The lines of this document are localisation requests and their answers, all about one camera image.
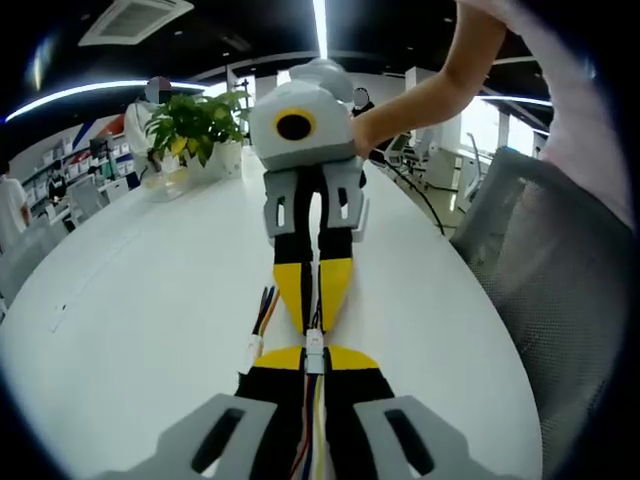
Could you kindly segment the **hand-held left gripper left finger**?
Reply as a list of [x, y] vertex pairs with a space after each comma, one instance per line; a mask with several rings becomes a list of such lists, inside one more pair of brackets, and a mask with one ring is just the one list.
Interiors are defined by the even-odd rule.
[[151, 456], [100, 479], [290, 479], [303, 437], [302, 349], [272, 351], [161, 433]]

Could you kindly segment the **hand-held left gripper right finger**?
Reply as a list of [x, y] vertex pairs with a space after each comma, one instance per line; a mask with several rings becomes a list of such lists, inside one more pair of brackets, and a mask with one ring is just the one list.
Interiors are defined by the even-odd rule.
[[364, 353], [325, 349], [326, 440], [337, 479], [498, 479], [468, 441]]

